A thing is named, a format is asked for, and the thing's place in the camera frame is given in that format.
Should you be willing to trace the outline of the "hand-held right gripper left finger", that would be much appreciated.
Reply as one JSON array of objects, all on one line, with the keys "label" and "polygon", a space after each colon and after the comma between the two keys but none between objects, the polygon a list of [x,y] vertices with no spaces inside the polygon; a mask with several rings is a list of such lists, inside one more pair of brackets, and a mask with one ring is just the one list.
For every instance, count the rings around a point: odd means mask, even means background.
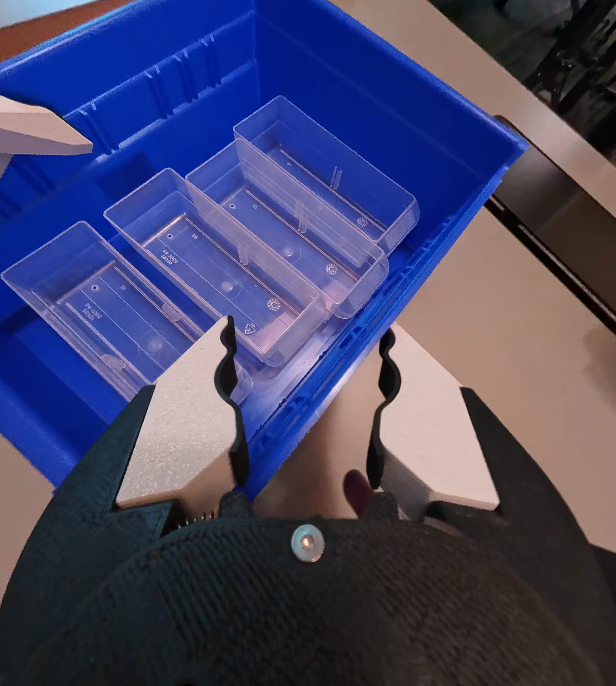
[{"label": "hand-held right gripper left finger", "polygon": [[250,471],[238,404],[232,316],[218,320],[156,381],[116,505],[125,510],[176,501],[218,510]]}]

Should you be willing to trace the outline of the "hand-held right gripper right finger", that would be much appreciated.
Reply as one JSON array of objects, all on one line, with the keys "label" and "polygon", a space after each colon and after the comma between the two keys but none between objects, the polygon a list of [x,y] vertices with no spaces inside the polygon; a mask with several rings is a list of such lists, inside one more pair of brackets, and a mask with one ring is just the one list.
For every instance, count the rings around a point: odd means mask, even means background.
[{"label": "hand-held right gripper right finger", "polygon": [[434,503],[493,512],[500,504],[458,380],[402,327],[379,343],[378,387],[367,453],[374,490],[406,519]]}]

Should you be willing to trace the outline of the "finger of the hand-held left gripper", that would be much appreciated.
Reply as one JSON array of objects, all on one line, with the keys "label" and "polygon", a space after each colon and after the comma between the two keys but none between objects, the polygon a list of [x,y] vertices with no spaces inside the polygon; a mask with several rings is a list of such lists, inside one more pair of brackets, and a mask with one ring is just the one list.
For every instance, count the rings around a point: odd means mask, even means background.
[{"label": "finger of the hand-held left gripper", "polygon": [[0,180],[13,156],[75,156],[93,144],[50,110],[0,95]]}]

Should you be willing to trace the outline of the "clear plastic drawer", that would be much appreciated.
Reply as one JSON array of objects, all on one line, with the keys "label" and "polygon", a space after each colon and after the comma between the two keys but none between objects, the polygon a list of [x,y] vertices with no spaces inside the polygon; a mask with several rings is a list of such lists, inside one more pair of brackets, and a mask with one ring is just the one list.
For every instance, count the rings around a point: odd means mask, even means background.
[{"label": "clear plastic drawer", "polygon": [[206,313],[232,316],[237,340],[264,364],[286,364],[324,321],[318,288],[171,168],[104,217]]},{"label": "clear plastic drawer", "polygon": [[352,318],[388,276],[383,249],[249,142],[230,143],[185,179],[220,205]]},{"label": "clear plastic drawer", "polygon": [[245,178],[350,257],[357,231],[389,255],[420,219],[413,194],[283,96],[233,132]]},{"label": "clear plastic drawer", "polygon": [[204,335],[85,221],[1,279],[126,401]]}]

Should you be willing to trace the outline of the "blue storage bin white label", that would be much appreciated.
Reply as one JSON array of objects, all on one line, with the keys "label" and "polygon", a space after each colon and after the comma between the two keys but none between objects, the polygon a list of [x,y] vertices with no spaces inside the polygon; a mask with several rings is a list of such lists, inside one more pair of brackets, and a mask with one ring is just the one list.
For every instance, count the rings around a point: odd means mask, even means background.
[{"label": "blue storage bin white label", "polygon": [[238,340],[257,495],[448,252],[526,142],[326,1],[138,1],[0,64],[0,95],[93,144],[16,155],[0,180],[0,433],[55,486],[127,402],[1,279],[80,221],[203,331],[206,313],[104,211],[166,168],[184,179],[283,96],[413,194],[417,225],[349,319],[283,366]]}]

